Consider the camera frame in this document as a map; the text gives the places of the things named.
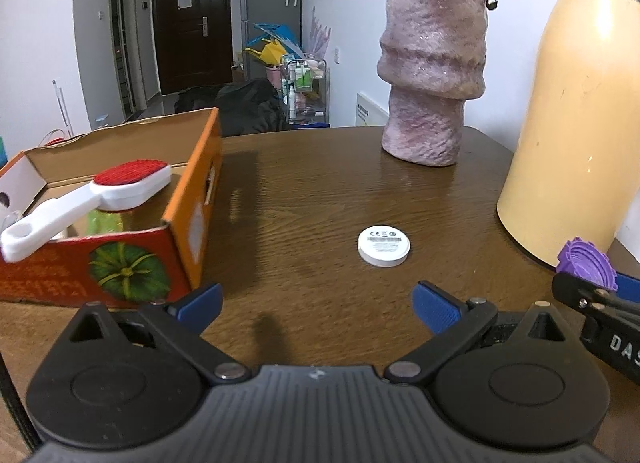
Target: wood grain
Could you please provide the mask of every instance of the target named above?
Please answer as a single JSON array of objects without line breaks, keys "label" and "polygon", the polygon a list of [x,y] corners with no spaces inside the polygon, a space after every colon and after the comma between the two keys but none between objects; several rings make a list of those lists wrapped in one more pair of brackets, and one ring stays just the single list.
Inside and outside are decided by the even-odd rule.
[{"label": "wood grain", "polygon": [[[503,310],[552,300],[551,271],[518,249],[495,214],[510,151],[465,128],[459,163],[428,168],[384,153],[381,137],[382,128],[342,128],[225,139],[205,266],[205,280],[225,288],[225,309],[206,340],[252,366],[382,369],[429,337],[410,308],[420,279]],[[373,224],[409,236],[404,264],[381,269],[360,259],[358,234]],[[621,245],[611,253],[617,267],[640,275]],[[578,332],[580,315],[559,307]],[[0,346],[21,393],[73,314],[0,303]],[[600,366],[612,400],[596,444],[636,463],[640,387]],[[0,407],[0,461],[23,454]]]}]

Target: pink container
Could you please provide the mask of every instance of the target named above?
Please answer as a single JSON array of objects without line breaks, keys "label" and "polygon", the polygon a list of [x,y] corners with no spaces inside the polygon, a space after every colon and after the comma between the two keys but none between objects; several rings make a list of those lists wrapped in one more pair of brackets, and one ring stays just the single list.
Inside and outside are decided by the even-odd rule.
[{"label": "pink container", "polygon": [[277,66],[267,66],[267,79],[273,84],[273,87],[280,90],[282,89],[282,73]]}]

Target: blue gripper pad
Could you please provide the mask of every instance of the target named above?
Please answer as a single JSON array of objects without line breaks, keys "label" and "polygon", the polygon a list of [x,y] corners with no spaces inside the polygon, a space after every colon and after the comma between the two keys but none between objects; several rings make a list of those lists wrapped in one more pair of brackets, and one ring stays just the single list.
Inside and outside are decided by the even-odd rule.
[{"label": "blue gripper pad", "polygon": [[618,291],[614,294],[616,297],[640,303],[640,281],[619,273],[616,275],[616,284],[618,285]]},{"label": "blue gripper pad", "polygon": [[433,332],[439,335],[462,318],[466,307],[456,299],[447,300],[436,289],[418,283],[411,294],[415,315]]},{"label": "blue gripper pad", "polygon": [[189,331],[200,335],[218,318],[222,303],[221,284],[197,289],[176,303],[175,318]]}]

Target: cardboard box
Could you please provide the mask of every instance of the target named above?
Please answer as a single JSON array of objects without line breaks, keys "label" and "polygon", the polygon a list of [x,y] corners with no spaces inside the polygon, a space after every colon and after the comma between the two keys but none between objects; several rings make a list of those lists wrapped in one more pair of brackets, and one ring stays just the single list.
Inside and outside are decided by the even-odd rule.
[{"label": "cardboard box", "polygon": [[217,109],[131,122],[20,153],[0,170],[0,204],[8,205],[0,210],[28,214],[105,169],[139,159],[169,163],[172,180],[126,213],[127,231],[90,235],[90,220],[83,217],[67,238],[27,259],[0,259],[0,299],[130,307],[177,300],[200,286],[222,165]]}]

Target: white brush handle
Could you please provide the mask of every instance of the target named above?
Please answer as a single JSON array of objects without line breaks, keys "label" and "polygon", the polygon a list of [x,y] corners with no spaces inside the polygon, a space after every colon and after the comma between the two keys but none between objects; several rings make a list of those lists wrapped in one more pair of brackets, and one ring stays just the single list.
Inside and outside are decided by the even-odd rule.
[{"label": "white brush handle", "polygon": [[50,204],[36,207],[0,234],[4,260],[17,263],[26,259],[60,231],[98,208],[101,202],[102,196],[95,194],[88,183]]}]

